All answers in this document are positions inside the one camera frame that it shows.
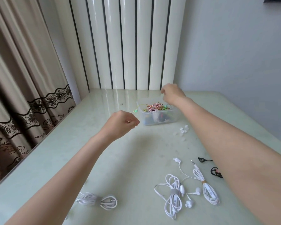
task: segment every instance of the plastic container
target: plastic container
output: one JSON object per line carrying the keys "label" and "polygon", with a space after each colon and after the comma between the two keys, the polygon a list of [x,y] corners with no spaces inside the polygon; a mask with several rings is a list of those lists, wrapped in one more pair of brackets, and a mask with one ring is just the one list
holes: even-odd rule
{"label": "plastic container", "polygon": [[[168,105],[161,97],[158,98],[142,98],[137,102],[138,105],[138,113],[140,122],[144,125],[159,125],[165,123],[171,123],[177,121],[179,117],[179,110],[171,105]],[[143,111],[143,109],[147,108],[146,104],[154,104],[161,103],[167,105],[169,109],[167,110],[157,110],[157,111]]]}

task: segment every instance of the black earphone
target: black earphone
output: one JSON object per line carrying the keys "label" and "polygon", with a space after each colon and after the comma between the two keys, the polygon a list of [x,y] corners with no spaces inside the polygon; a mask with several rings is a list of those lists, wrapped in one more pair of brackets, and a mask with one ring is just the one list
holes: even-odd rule
{"label": "black earphone", "polygon": [[[206,160],[206,159],[200,158],[200,157],[198,157],[198,160],[199,160],[201,163],[203,163],[203,162],[205,162],[205,161],[212,161],[212,162],[213,162],[213,160]],[[213,168],[211,168],[210,173],[211,173],[212,175],[214,175],[214,176],[219,177],[219,178],[223,178],[222,174],[221,174],[220,172],[217,172],[217,167],[216,167],[216,166],[214,166]]]}

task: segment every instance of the light green table surface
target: light green table surface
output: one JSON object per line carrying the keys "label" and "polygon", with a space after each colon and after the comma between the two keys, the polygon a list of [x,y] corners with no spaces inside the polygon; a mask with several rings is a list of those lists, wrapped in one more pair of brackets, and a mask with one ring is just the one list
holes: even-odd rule
{"label": "light green table surface", "polygon": [[[186,92],[199,105],[256,137],[281,153],[281,141],[248,117],[224,96],[215,92]],[[0,225],[4,224],[38,189],[97,133],[115,111],[132,112],[138,98],[159,97],[159,91],[92,90],[90,94],[39,144],[30,155],[0,184]],[[74,203],[64,224],[261,224],[229,190],[224,179],[210,174],[213,162],[199,163],[198,157],[209,158],[193,129],[185,134],[186,141],[173,136],[179,127],[188,124],[184,117],[172,124],[139,125],[113,142],[95,164],[82,192],[100,196],[113,194],[118,206],[112,211],[101,207]],[[218,193],[221,203],[210,204],[202,195],[193,196],[195,206],[183,207],[173,221],[164,212],[165,201],[153,187],[165,182],[166,174],[180,180],[174,157],[182,160],[182,169],[192,175],[196,162],[205,179]],[[197,180],[184,184],[188,192],[202,187]],[[167,187],[159,188],[168,197]]]}

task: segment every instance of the radiator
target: radiator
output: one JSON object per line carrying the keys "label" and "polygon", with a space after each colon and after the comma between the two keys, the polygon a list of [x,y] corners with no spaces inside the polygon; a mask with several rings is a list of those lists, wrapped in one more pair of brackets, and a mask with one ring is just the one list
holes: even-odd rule
{"label": "radiator", "polygon": [[172,83],[186,0],[54,0],[81,98]]}

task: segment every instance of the beige curtain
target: beige curtain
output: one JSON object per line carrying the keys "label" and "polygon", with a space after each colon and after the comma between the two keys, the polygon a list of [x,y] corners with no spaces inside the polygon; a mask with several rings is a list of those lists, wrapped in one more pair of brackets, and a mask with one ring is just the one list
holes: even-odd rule
{"label": "beige curtain", "polygon": [[0,0],[0,180],[74,106],[37,0]]}

